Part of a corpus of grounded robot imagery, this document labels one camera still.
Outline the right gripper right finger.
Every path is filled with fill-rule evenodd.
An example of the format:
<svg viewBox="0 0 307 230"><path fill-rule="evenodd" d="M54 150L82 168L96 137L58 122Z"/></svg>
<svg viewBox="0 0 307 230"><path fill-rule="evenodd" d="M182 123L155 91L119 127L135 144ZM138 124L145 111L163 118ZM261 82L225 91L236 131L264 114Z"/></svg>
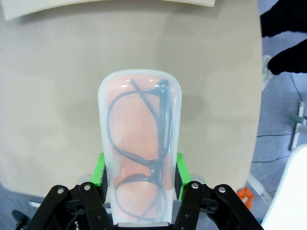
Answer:
<svg viewBox="0 0 307 230"><path fill-rule="evenodd" d="M174 230L195 230L200 213L206 214L220 230L261 230L263 227L226 184L211 189L193 181L182 153L177 154L175 192L181 202Z"/></svg>

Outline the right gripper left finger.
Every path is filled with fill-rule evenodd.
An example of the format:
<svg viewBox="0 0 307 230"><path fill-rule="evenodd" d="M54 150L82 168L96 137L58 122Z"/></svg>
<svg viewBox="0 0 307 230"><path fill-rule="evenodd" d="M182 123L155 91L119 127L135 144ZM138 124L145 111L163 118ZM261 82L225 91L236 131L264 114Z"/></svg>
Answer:
<svg viewBox="0 0 307 230"><path fill-rule="evenodd" d="M27 225L29 230L111 230L113 223L103 207L107 194L104 154L100 153L88 180L68 189L53 186Z"/></svg>

